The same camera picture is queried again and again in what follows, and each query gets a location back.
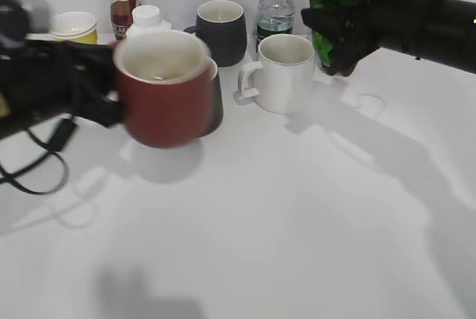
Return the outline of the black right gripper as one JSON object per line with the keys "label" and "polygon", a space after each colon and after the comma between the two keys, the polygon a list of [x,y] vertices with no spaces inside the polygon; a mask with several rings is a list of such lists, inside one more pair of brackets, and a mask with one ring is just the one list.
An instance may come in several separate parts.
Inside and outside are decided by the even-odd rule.
{"label": "black right gripper", "polygon": [[329,65],[350,76],[378,48],[421,59],[451,59],[451,0],[364,0],[362,5],[304,8],[303,23],[332,46]]}

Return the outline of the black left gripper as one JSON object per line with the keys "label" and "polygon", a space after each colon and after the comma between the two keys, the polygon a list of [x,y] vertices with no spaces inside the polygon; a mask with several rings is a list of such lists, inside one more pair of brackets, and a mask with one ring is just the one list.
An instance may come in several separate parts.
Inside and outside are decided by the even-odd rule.
{"label": "black left gripper", "polygon": [[114,45],[27,40],[19,48],[1,47],[1,138],[63,113],[110,128],[122,123],[120,101],[80,89],[75,68],[114,68]]}

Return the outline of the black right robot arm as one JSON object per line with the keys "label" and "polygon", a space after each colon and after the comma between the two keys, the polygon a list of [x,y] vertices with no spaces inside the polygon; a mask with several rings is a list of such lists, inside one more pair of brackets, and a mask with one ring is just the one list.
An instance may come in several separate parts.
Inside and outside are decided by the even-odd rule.
{"label": "black right robot arm", "polygon": [[475,3],[309,0],[300,12],[322,70],[349,76],[380,48],[475,72]]}

